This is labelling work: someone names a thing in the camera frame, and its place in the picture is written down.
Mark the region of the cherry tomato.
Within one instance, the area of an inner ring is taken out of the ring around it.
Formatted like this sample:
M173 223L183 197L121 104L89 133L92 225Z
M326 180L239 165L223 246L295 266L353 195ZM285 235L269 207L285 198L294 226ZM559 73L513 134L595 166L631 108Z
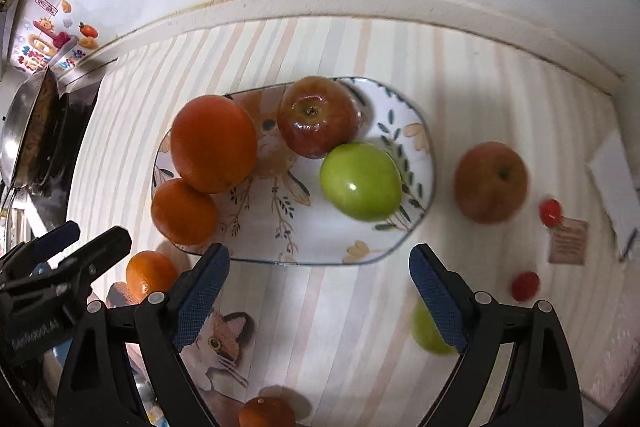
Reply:
M538 206L541 223L548 229L557 229L562 225L563 208L555 198L546 198Z
M539 275L534 271L525 271L512 280L511 296L517 303L526 303L538 294L539 288Z

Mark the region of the small orange back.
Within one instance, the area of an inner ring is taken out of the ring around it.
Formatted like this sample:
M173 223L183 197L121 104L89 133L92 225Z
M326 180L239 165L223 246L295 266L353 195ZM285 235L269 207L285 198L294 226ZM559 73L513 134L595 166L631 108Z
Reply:
M183 179L163 183L151 204L155 228L177 245L204 243L217 228L218 210L213 199L195 191Z

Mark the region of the green apple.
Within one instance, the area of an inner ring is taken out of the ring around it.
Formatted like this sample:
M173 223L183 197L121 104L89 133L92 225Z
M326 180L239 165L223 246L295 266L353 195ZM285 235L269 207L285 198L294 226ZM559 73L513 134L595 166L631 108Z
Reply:
M428 312L424 302L419 300L414 308L410 332L413 340L425 351L433 355L455 355L457 350L445 343Z
M358 221L382 221L400 206L402 181L395 161L366 142L334 148L319 172L323 196Z

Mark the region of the small dark orange front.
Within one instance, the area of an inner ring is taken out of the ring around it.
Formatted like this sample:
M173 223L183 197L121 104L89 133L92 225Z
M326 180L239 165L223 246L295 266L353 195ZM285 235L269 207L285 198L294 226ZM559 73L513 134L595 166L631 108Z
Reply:
M295 427L295 414L288 403L275 397L257 397L239 410L241 427Z

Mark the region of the large orange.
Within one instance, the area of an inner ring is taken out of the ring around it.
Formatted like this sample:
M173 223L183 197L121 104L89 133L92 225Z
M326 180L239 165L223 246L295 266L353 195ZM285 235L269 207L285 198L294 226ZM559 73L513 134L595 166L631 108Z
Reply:
M230 98L202 95L172 122L171 159L181 178L205 194L224 193L257 164L257 134L250 116Z

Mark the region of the brownish red apple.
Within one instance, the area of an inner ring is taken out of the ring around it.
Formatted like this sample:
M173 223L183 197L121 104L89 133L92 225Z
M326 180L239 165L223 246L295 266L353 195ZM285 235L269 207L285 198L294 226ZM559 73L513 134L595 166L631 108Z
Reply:
M489 141L470 148L454 173L454 199L464 217L479 225L510 220L528 193L528 172L515 150Z

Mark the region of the dark red apple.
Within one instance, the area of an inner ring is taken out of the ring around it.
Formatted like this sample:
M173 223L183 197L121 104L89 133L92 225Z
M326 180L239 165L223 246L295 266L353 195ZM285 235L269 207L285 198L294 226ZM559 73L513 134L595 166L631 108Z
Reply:
M277 109L277 125L294 153L318 159L356 139L360 116L352 95L341 83L308 76L285 89Z

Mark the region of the black stove top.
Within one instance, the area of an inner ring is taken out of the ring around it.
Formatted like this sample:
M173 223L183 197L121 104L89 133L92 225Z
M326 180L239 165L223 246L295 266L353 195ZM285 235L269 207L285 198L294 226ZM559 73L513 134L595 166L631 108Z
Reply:
M58 99L53 113L54 126L44 142L46 156L40 164L36 182L27 189L25 217L35 236L66 221L76 161L100 83L84 83Z

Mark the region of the cat shaped mat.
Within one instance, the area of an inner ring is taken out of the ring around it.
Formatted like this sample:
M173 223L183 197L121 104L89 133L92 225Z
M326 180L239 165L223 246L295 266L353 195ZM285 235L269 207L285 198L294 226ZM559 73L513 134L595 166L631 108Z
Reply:
M165 255L180 274L182 268L189 266L189 261L178 251L157 251ZM106 305L110 308L136 305L131 299L125 280L116 282L108 291ZM192 381L203 399L223 426L239 424L238 413L242 404L230 399L214 389L215 376L228 376L235 384L245 388L247 378L241 374L240 363L243 349L252 339L255 322L250 314L245 312L231 312L223 314L210 310L201 332L194 343L182 349L180 357L189 371Z

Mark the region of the steel wok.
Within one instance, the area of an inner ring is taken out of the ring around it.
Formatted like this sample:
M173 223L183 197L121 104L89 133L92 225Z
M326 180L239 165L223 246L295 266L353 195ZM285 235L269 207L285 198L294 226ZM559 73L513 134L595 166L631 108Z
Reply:
M56 106L58 83L48 68L35 72L16 91L1 130L1 174L7 187L32 182Z

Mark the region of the small brown card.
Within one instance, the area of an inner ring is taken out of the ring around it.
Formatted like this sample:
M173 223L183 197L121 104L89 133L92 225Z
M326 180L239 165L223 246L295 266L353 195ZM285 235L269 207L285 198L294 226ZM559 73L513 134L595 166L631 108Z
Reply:
M555 265L586 263L589 225L586 221L564 217L559 228L550 232L548 260Z

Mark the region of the floral oval ceramic plate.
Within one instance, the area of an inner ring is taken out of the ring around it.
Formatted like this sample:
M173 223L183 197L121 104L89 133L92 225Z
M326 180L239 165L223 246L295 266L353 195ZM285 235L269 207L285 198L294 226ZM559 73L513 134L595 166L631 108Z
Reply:
M236 261L270 265L364 265L396 251L433 202L436 168L430 132L419 109L385 84L362 77L331 80L341 83L358 106L360 127L352 142L370 143L395 161L402 195L390 217L358 221L326 200L319 178L326 156L305 158L285 144L277 109L292 83L275 84L221 95L253 121L257 164L231 190L207 194L218 210L217 228L209 239L192 246L168 242L194 255L221 243ZM166 181L182 179L171 159L171 126L155 156L152 198Z

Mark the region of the white power bank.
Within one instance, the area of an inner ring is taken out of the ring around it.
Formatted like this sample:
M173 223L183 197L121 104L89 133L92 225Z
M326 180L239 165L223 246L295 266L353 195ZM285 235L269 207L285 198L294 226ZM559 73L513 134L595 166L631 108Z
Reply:
M639 245L639 197L618 130L604 139L587 168L615 233L617 259L632 259Z

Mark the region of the colourful wall stickers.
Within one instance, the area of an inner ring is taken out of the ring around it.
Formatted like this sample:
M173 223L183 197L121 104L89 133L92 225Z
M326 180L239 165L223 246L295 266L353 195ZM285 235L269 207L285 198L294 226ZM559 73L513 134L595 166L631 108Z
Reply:
M17 22L10 62L24 74L49 67L61 76L99 49L101 34L99 25L73 2L28 0Z

